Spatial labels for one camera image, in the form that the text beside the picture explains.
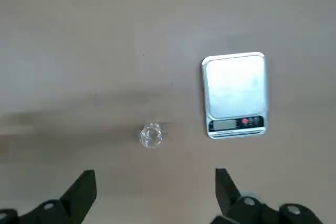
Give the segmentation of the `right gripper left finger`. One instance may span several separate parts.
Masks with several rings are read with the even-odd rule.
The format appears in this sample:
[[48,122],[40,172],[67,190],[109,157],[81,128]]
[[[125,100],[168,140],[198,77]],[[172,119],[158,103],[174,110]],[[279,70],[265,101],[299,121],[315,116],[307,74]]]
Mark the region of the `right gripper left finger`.
[[84,171],[58,199],[42,202],[32,211],[1,209],[1,223],[82,223],[97,197],[96,174]]

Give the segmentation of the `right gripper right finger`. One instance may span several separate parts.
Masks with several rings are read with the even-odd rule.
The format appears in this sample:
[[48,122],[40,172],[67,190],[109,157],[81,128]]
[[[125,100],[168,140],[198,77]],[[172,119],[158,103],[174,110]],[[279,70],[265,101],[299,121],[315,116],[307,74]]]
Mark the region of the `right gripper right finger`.
[[215,194],[222,214],[212,223],[240,224],[322,224],[309,208],[300,204],[283,204],[274,210],[252,196],[243,196],[224,168],[215,169]]

